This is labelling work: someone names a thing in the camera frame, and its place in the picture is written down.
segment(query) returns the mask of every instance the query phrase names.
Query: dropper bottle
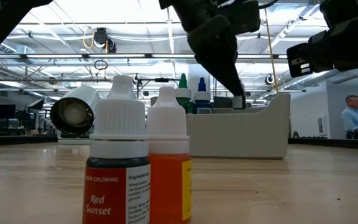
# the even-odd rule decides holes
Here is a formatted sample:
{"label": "dropper bottle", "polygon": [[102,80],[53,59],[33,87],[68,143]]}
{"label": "dropper bottle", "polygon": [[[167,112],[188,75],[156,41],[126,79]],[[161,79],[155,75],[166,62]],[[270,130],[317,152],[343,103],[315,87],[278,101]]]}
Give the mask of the dropper bottle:
{"label": "dropper bottle", "polygon": [[132,77],[116,75],[98,101],[86,161],[83,224],[149,223],[150,162],[145,106]]}
{"label": "dropper bottle", "polygon": [[186,113],[193,113],[193,104],[191,100],[191,89],[187,88],[186,75],[183,73],[180,76],[179,87],[175,90],[176,99],[180,106],[182,106]]}
{"label": "dropper bottle", "polygon": [[212,114],[213,105],[211,104],[211,93],[206,91],[204,78],[200,78],[198,83],[198,91],[193,94],[194,99],[194,114]]}
{"label": "dropper bottle", "polygon": [[191,160],[185,110],[175,89],[161,87],[148,110],[147,135],[151,162],[151,224],[184,224],[191,216]]}

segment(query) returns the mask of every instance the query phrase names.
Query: wooden table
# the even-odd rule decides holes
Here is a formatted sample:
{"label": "wooden table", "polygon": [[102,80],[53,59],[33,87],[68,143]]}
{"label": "wooden table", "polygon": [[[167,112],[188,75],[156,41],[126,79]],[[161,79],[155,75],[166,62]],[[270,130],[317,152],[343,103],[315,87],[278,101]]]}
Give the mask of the wooden table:
{"label": "wooden table", "polygon": [[[88,154],[87,146],[0,146],[0,224],[81,223]],[[358,150],[292,146],[284,160],[193,159],[191,223],[358,224]]]}

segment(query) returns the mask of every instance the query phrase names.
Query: blue shirt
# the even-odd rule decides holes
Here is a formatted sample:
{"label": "blue shirt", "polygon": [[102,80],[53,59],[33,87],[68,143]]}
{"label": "blue shirt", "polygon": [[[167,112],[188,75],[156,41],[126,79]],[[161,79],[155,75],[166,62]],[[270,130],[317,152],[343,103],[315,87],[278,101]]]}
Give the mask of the blue shirt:
{"label": "blue shirt", "polygon": [[354,132],[358,129],[358,110],[350,107],[342,112],[342,119],[345,125],[345,131]]}

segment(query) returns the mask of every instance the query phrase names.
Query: computer monitor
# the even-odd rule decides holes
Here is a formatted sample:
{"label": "computer monitor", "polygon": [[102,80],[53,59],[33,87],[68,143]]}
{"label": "computer monitor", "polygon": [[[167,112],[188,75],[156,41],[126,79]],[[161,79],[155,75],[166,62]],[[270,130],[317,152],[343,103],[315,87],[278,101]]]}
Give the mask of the computer monitor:
{"label": "computer monitor", "polygon": [[0,105],[0,119],[15,118],[16,105]]}

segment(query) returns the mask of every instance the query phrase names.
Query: bottle label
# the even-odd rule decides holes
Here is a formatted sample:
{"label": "bottle label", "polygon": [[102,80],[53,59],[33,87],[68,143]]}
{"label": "bottle label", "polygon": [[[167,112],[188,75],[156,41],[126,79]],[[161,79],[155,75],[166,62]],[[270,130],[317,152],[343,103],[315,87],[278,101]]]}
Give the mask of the bottle label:
{"label": "bottle label", "polygon": [[83,224],[148,224],[149,211],[150,165],[86,168]]}
{"label": "bottle label", "polygon": [[212,114],[211,108],[197,108],[198,114]]}
{"label": "bottle label", "polygon": [[191,161],[181,163],[182,220],[191,217]]}

